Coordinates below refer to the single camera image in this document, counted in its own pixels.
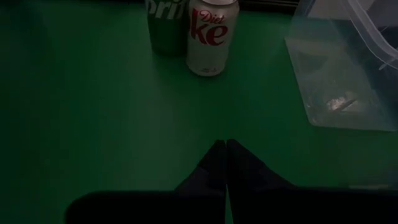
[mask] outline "sprite can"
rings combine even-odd
[[[188,0],[145,0],[154,52],[181,55],[187,50]]]

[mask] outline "soda can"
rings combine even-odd
[[[224,70],[238,14],[237,0],[190,1],[187,65],[191,71],[210,77]]]
[[[187,51],[188,0],[145,0],[150,44],[154,52],[181,55]]]

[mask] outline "clear plastic container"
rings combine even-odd
[[[286,37],[315,126],[398,128],[398,1],[301,0]]]

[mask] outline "green tabletop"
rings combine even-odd
[[[151,52],[143,5],[2,3],[0,223],[62,223],[95,190],[173,189],[215,139],[297,185],[388,182],[396,133],[308,123],[290,20],[242,11],[227,70],[202,78]]]

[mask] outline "diet coke can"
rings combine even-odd
[[[239,13],[237,0],[190,0],[187,65],[201,76],[225,68]]]

